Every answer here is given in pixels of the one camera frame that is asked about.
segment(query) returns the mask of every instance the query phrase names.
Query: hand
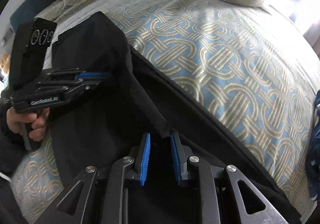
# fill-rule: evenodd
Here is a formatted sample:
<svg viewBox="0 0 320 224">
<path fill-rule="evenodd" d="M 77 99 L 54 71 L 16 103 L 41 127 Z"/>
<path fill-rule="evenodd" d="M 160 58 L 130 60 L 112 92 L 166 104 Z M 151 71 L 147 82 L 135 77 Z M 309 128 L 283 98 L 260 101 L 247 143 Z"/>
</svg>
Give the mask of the hand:
<svg viewBox="0 0 320 224">
<path fill-rule="evenodd" d="M 44 138 L 48 116 L 49 108 L 43 109 L 38 117 L 36 113 L 18 114 L 15 109 L 11 107 L 7 111 L 7 125 L 12 132 L 22 135 L 19 122 L 32 123 L 31 127 L 33 130 L 29 133 L 29 137 L 39 142 Z"/>
</svg>

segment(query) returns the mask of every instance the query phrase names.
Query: mattress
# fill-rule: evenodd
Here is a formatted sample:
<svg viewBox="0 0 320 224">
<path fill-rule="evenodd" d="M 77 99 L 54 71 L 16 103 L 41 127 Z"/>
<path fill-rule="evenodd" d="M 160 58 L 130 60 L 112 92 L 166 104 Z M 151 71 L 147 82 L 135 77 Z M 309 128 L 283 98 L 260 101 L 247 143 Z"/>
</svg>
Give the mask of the mattress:
<svg viewBox="0 0 320 224">
<path fill-rule="evenodd" d="M 39 17 L 58 23 L 55 42 L 97 11 L 233 132 L 303 218 L 310 214 L 304 163 L 320 61 L 289 20 L 219 0 L 58 0 Z M 33 223 L 62 189 L 49 131 L 17 169 L 12 190 Z"/>
</svg>

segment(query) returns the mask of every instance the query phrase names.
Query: folded black fabric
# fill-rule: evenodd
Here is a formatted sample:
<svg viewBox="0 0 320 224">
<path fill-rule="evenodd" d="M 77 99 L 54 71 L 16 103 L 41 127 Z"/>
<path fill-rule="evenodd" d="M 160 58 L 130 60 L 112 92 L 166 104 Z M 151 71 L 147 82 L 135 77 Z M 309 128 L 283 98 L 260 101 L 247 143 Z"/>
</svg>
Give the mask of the folded black fabric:
<svg viewBox="0 0 320 224">
<path fill-rule="evenodd" d="M 64 186 L 89 165 L 111 166 L 128 155 L 143 132 L 150 132 L 153 143 L 161 144 L 172 131 L 178 131 L 194 154 L 212 165 L 236 165 L 289 223 L 300 223 L 299 213 L 248 149 L 135 51 L 103 13 L 61 34 L 52 54 L 53 67 L 107 71 L 113 76 L 90 96 L 52 110 L 52 145 Z M 132 191 L 137 199 L 133 215 L 138 208 L 150 206 L 143 216 L 134 215 L 132 223 L 188 223 L 185 195 L 172 193 L 166 200 L 161 194 L 171 190 L 170 183 L 154 171 L 148 178 L 162 185 L 156 191 Z"/>
</svg>

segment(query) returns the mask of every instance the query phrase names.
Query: patterned bedsheet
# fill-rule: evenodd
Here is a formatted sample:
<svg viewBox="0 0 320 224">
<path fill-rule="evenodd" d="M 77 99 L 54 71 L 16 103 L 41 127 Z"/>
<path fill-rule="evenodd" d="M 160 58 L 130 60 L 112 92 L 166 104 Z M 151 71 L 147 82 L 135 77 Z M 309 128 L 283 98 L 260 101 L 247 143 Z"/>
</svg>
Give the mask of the patterned bedsheet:
<svg viewBox="0 0 320 224">
<path fill-rule="evenodd" d="M 219 0 L 63 0 L 39 16 L 58 22 L 56 41 L 97 11 L 230 129 L 308 215 L 304 162 L 320 61 L 289 20 Z M 46 68 L 50 57 L 49 48 Z M 62 188 L 47 136 L 21 163 L 12 189 L 33 223 Z"/>
</svg>

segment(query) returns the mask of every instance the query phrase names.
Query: metal bolt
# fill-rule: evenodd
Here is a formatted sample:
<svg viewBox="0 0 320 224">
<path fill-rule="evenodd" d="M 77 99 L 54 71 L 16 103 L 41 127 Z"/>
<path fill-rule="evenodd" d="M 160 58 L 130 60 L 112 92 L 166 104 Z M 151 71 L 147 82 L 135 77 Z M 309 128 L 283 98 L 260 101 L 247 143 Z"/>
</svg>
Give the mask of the metal bolt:
<svg viewBox="0 0 320 224">
<path fill-rule="evenodd" d="M 125 162 L 125 163 L 130 163 L 130 162 L 132 162 L 132 160 L 133 160 L 133 158 L 131 156 L 125 156 L 123 158 L 123 162 Z"/>
<path fill-rule="evenodd" d="M 190 160 L 191 162 L 198 162 L 198 161 L 199 161 L 199 157 L 197 157 L 197 156 L 190 156 L 190 157 L 189 157 L 189 160 Z"/>
<path fill-rule="evenodd" d="M 96 170 L 96 168 L 94 167 L 94 166 L 88 166 L 86 169 L 85 169 L 85 171 L 87 172 L 87 173 L 92 173 L 92 172 L 94 172 Z"/>
<path fill-rule="evenodd" d="M 230 172 L 235 172 L 237 170 L 237 168 L 234 165 L 230 164 L 227 166 L 227 170 Z"/>
</svg>

